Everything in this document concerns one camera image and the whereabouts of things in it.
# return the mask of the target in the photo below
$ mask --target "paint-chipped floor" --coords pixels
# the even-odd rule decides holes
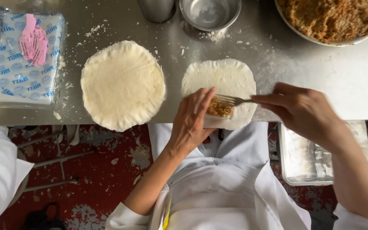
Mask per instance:
[[[50,126],[40,126],[33,131],[11,129],[9,137],[15,144],[21,144],[50,133]],[[276,144],[276,134],[271,134],[270,140],[272,145]],[[68,145],[64,136],[59,145],[47,139],[24,147],[21,151],[27,161],[38,163],[92,149],[95,149],[94,153],[66,160],[62,165],[54,163],[31,170],[27,187],[76,177],[79,181],[23,193],[0,216],[0,230],[19,229],[27,213],[39,210],[51,201],[59,203],[59,218],[66,220],[69,230],[104,229],[106,217],[129,195],[153,163],[147,125],[135,126],[123,133],[98,125],[81,125],[80,144],[76,146]],[[327,225],[332,223],[336,197],[331,186],[288,186],[281,179],[279,163],[273,162],[271,165],[277,178],[299,206],[309,210],[315,219]]]

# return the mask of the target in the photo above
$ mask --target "bowl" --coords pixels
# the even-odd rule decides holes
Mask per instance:
[[[193,27],[216,31],[230,26],[238,18],[241,0],[180,0],[180,10]]]
[[[358,37],[358,38],[355,38],[355,39],[351,39],[351,40],[348,40],[348,41],[323,43],[323,42],[321,42],[321,41],[319,41],[317,39],[313,39],[313,38],[311,38],[309,36],[306,36],[305,34],[302,34],[299,30],[297,30],[294,26],[292,26],[289,23],[289,21],[286,19],[286,17],[283,14],[282,8],[278,4],[278,0],[275,0],[275,5],[276,5],[276,8],[278,9],[278,12],[279,12],[280,16],[285,21],[285,23],[289,26],[289,28],[291,28],[295,33],[297,33],[302,38],[304,38],[306,40],[309,40],[311,42],[314,42],[316,44],[324,45],[324,46],[330,46],[330,47],[345,47],[345,46],[349,46],[349,45],[359,44],[360,42],[368,39],[368,35],[367,35],[367,36],[362,36],[362,37]]]

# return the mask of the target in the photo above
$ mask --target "plastic wrap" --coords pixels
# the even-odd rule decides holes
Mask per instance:
[[[0,108],[50,109],[55,101],[64,18],[58,12],[34,16],[48,40],[45,62],[39,66],[31,65],[21,53],[19,38],[26,14],[0,10]]]

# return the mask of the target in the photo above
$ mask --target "metal countertop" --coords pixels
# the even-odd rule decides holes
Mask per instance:
[[[68,36],[61,51],[66,66],[59,71],[65,76],[54,108],[62,119],[49,110],[4,108],[0,125],[93,124],[83,106],[81,70],[91,55],[123,40],[144,46],[162,66],[167,95],[153,123],[173,121],[189,64],[225,58],[251,68],[257,94],[271,92],[277,81],[313,88],[326,93],[342,119],[368,120],[368,39],[350,47],[317,45],[289,29],[273,1],[244,0],[242,4],[235,23],[211,35],[192,29],[179,9],[169,21],[158,24],[144,19],[134,0],[45,0],[43,10],[62,12],[67,22]],[[103,26],[87,37],[97,25]],[[253,120],[279,118],[258,108]]]

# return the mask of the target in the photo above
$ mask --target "woman's right hand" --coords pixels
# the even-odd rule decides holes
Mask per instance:
[[[354,140],[319,91],[278,82],[272,94],[251,98],[278,115],[287,128],[331,152],[339,152]]]

